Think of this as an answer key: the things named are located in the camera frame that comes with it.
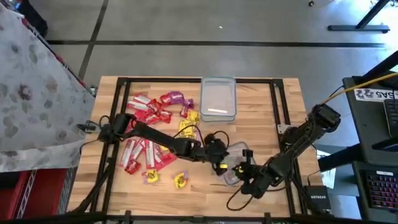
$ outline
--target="wooden tabletop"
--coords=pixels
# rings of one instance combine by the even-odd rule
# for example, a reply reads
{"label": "wooden tabletop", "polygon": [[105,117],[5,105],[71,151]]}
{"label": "wooden tabletop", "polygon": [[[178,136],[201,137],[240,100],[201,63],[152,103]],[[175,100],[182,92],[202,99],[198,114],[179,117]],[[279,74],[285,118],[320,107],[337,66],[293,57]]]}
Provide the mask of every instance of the wooden tabletop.
{"label": "wooden tabletop", "polygon": [[[117,79],[117,77],[102,77],[91,115],[92,121],[98,121],[102,115],[109,115]],[[305,121],[306,112],[299,80],[285,78],[283,81],[291,122],[293,125],[300,125]],[[201,122],[199,128],[204,135],[217,130],[226,131],[231,139],[231,144],[245,142],[254,151],[257,164],[263,164],[268,158],[279,152],[269,85],[237,83],[236,86],[238,109],[236,120],[224,125]],[[159,98],[169,91],[181,91],[186,98],[193,98],[195,109],[199,109],[200,83],[132,83],[130,95],[144,93],[149,98]],[[120,111],[123,93],[124,88],[121,90],[117,111]],[[283,118],[279,94],[277,97],[280,117]],[[169,106],[167,110],[174,113],[171,123],[157,123],[155,128],[168,134],[175,134],[178,131],[178,123],[182,120],[178,115],[180,109],[181,105]],[[91,134],[87,136],[86,141],[94,139],[96,139],[96,134]],[[94,142],[83,148],[68,210],[76,208],[94,186],[102,147],[101,142]],[[122,143],[119,147],[118,161],[124,148],[125,143]],[[141,155],[138,161],[145,167],[144,155]],[[304,183],[307,182],[309,174],[319,169],[313,148],[307,149],[299,157],[298,163]],[[229,211],[225,206],[226,202],[241,183],[227,186],[214,174],[209,163],[193,163],[177,159],[159,171],[160,180],[152,185],[143,183],[141,177],[141,172],[145,171],[143,167],[139,172],[129,175],[117,166],[109,201],[109,215],[124,215],[126,210],[130,210],[132,215],[261,217],[264,212],[270,212],[273,217],[289,216],[285,190],[266,192],[262,198],[253,199],[245,209],[239,212]],[[176,189],[172,176],[183,170],[188,171],[189,183],[183,189]],[[311,175],[310,180],[312,184],[322,184],[319,173]],[[102,205],[104,186],[99,195],[98,209]],[[293,193],[295,208],[299,212],[300,206],[295,188]],[[230,207],[238,208],[248,198],[248,195],[237,194],[230,203]]]}

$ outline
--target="patterned cloth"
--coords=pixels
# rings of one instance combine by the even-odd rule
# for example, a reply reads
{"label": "patterned cloth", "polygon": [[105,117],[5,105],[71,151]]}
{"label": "patterned cloth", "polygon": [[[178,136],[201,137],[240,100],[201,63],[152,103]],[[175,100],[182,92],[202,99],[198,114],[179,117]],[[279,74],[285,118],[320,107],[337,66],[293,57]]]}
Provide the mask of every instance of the patterned cloth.
{"label": "patterned cloth", "polygon": [[0,172],[78,165],[94,97],[0,3]]}

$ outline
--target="plastic container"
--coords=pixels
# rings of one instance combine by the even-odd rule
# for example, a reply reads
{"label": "plastic container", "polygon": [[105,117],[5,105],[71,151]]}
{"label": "plastic container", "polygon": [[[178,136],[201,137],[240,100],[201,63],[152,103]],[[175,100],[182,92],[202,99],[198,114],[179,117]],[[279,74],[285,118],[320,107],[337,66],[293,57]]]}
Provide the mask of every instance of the plastic container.
{"label": "plastic container", "polygon": [[[246,161],[246,158],[242,154],[243,149],[248,149],[248,145],[245,142],[233,144],[227,149],[229,155],[221,162],[222,164],[228,165],[228,170],[221,175],[225,180],[225,183],[228,185],[234,185],[239,182],[239,178],[235,175],[235,171],[233,171],[232,168],[236,167],[241,162]],[[251,164],[256,164],[254,158],[251,158]]]}
{"label": "plastic container", "polygon": [[231,77],[201,79],[200,117],[204,122],[234,121],[236,82]]}

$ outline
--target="yellow cable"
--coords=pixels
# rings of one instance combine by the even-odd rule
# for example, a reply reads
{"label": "yellow cable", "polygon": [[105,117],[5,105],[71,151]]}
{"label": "yellow cable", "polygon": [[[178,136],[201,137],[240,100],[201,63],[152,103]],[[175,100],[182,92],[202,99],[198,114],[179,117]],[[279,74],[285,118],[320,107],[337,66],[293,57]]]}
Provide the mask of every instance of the yellow cable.
{"label": "yellow cable", "polygon": [[331,101],[331,100],[334,99],[336,96],[338,96],[338,95],[340,95],[340,94],[342,94],[342,93],[346,93],[346,92],[352,91],[352,90],[354,90],[354,89],[356,89],[356,88],[361,88],[361,87],[363,87],[363,86],[367,86],[367,85],[370,85],[370,84],[372,84],[372,83],[375,83],[375,82],[378,82],[378,81],[381,81],[381,80],[385,80],[385,79],[387,79],[387,78],[391,78],[391,77],[394,77],[394,76],[397,76],[397,75],[398,75],[398,72],[395,72],[395,73],[392,73],[392,74],[389,74],[389,75],[384,75],[383,77],[375,78],[375,79],[370,80],[370,81],[368,81],[368,82],[366,82],[366,83],[362,83],[362,84],[360,84],[360,85],[356,85],[356,86],[347,88],[347,89],[345,89],[345,90],[341,90],[341,91],[339,91],[339,92],[337,92],[337,93],[331,95],[329,98],[325,99],[324,101],[322,101],[321,105],[322,105],[322,104],[325,104],[325,103],[327,103],[327,102],[329,102],[329,101]]}

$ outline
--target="gray floor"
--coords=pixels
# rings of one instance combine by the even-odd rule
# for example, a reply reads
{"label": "gray floor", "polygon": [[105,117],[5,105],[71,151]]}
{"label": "gray floor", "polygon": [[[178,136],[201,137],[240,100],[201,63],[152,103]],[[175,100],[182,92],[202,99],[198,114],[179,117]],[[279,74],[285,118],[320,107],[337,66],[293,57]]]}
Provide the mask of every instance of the gray floor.
{"label": "gray floor", "polygon": [[[48,40],[90,40],[101,0],[30,0],[48,21]],[[382,43],[385,48],[227,47],[176,45],[96,45],[82,73],[97,85],[103,75],[297,77],[306,109],[325,99],[343,77],[363,75],[398,46],[398,8],[386,6],[371,24],[388,24],[388,34],[329,32],[330,24],[356,24],[370,0],[109,0],[97,40],[214,40],[259,42]],[[79,74],[87,45],[54,45]],[[358,142],[345,96],[330,102],[343,119],[317,145],[337,151]],[[358,194],[350,166],[340,167],[333,208]]]}

